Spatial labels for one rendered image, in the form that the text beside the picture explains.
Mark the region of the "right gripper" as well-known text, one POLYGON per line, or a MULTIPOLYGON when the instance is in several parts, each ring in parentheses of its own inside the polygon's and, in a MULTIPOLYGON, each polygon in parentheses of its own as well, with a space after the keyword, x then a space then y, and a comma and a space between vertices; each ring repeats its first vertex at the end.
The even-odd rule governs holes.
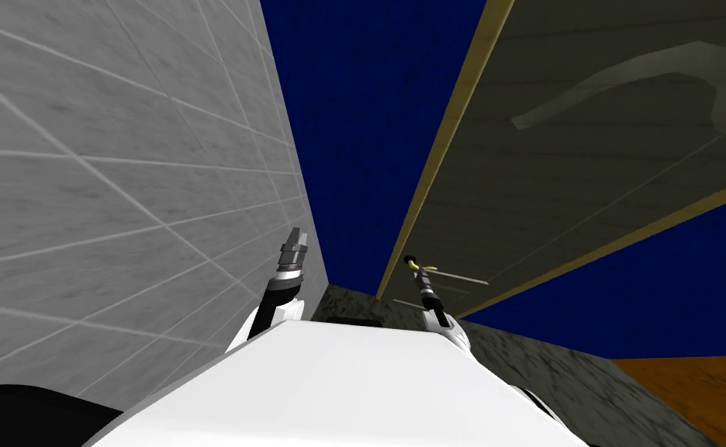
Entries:
POLYGON ((436 271, 437 268, 433 266, 422 266, 416 258, 412 255, 405 255, 403 261, 411 270, 416 270, 416 284, 420 291, 420 295, 424 297, 435 297, 435 292, 431 284, 427 271, 436 271))

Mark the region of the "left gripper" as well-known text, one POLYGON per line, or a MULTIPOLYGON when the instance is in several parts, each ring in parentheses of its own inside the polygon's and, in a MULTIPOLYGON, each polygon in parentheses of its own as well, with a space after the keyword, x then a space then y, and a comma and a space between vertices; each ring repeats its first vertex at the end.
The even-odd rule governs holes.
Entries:
POLYGON ((300 271, 307 253, 308 234, 299 227, 293 227, 286 243, 281 246, 278 257, 278 272, 300 271))

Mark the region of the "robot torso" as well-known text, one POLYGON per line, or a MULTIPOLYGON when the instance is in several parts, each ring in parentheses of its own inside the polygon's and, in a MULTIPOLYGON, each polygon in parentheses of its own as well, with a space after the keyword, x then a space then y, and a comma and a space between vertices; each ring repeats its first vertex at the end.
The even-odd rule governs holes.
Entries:
POLYGON ((285 321, 84 447, 587 447, 439 334, 285 321))

